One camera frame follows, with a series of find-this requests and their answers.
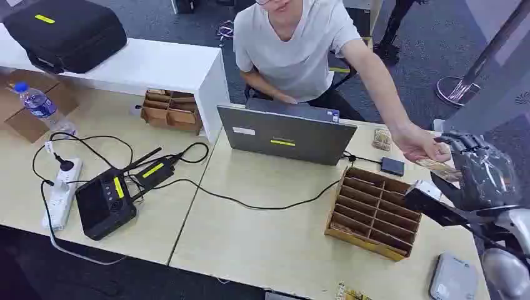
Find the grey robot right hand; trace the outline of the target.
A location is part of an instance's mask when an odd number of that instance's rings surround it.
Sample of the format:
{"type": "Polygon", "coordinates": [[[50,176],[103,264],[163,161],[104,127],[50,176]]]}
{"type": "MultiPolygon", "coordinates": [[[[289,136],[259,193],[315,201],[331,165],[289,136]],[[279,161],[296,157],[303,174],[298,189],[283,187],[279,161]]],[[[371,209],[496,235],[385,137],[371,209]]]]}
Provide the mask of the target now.
{"type": "Polygon", "coordinates": [[[511,158],[486,142],[480,135],[462,131],[443,132],[434,140],[451,147],[456,169],[462,177],[459,187],[439,175],[431,174],[433,183],[463,211],[522,203],[519,180],[511,158]]]}

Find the person's left hand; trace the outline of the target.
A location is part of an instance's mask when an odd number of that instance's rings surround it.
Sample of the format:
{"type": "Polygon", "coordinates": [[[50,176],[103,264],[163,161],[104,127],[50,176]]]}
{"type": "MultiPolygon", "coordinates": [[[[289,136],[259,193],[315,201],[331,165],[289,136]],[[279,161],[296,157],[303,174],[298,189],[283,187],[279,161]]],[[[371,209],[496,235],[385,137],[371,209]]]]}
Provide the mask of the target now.
{"type": "Polygon", "coordinates": [[[409,161],[429,158],[444,163],[451,159],[450,150],[445,144],[435,141],[430,132],[411,122],[390,127],[389,130],[395,145],[409,161]]]}

